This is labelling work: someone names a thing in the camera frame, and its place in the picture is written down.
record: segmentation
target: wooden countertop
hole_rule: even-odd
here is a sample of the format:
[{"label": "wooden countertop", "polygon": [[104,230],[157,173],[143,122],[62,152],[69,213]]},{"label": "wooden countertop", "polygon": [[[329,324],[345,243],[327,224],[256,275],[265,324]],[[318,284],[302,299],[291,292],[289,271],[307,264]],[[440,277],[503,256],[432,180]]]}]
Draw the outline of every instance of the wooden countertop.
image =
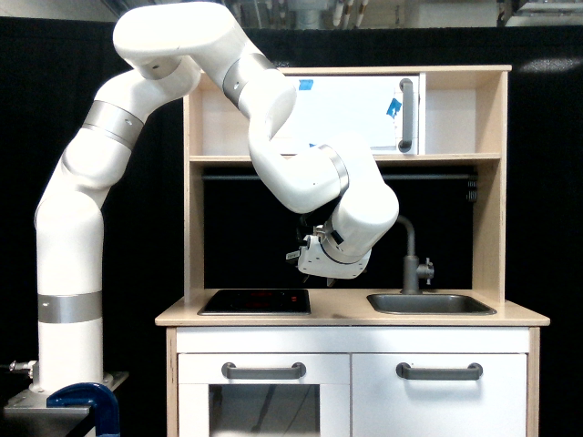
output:
[{"label": "wooden countertop", "polygon": [[229,315],[200,316],[198,312],[216,290],[195,290],[195,296],[207,296],[186,303],[179,300],[156,318],[156,324],[184,326],[547,326],[550,319],[534,311],[506,301],[488,300],[471,290],[437,290],[439,294],[471,296],[496,310],[487,316],[468,315],[399,315],[384,314],[373,309],[369,294],[393,293],[399,290],[308,289],[312,314],[309,315]]}]

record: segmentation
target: microwave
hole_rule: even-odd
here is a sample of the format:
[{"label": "microwave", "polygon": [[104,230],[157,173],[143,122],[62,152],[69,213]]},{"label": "microwave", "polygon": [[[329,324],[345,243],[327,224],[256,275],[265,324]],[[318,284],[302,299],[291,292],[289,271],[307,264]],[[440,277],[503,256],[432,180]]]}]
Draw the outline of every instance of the microwave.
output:
[{"label": "microwave", "polygon": [[419,135],[424,125],[424,75],[288,78],[296,89],[296,103],[271,140],[281,154],[300,153],[348,131],[363,136],[375,155],[424,153]]}]

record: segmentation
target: ceiling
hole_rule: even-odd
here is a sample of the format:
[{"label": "ceiling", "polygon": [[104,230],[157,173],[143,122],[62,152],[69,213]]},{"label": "ceiling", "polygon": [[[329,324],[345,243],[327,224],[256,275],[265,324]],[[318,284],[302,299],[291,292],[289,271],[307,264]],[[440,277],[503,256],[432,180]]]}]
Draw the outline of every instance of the ceiling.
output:
[{"label": "ceiling", "polygon": [[[129,9],[199,0],[0,0],[0,15],[115,22]],[[583,0],[207,0],[244,28],[583,25]]]}]

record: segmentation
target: oven door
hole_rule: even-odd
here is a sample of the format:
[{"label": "oven door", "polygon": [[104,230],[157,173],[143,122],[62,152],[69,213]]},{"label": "oven door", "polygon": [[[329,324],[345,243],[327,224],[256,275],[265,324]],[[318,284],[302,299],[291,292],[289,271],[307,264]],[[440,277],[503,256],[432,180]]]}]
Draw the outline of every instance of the oven door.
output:
[{"label": "oven door", "polygon": [[348,354],[180,354],[180,437],[348,437]]}]

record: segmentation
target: upper shelf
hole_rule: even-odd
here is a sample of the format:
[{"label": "upper shelf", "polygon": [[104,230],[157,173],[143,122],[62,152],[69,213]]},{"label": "upper shelf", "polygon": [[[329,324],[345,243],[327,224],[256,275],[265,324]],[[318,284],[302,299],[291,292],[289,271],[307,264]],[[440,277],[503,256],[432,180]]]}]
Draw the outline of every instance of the upper shelf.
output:
[{"label": "upper shelf", "polygon": [[[506,75],[510,68],[316,67],[281,71],[286,76],[421,75],[425,117],[419,137],[424,136],[425,153],[375,155],[375,160],[381,167],[428,167],[475,166],[506,158]],[[346,120],[346,127],[351,129],[351,120]],[[250,167],[248,128],[249,121],[203,74],[199,87],[185,99],[187,160],[203,167]]]},{"label": "upper shelf", "polygon": [[[496,163],[500,153],[467,153],[439,155],[376,155],[374,157],[379,167],[407,166],[476,166],[487,162]],[[233,155],[190,155],[189,161],[204,167],[250,167],[249,156]]]}]

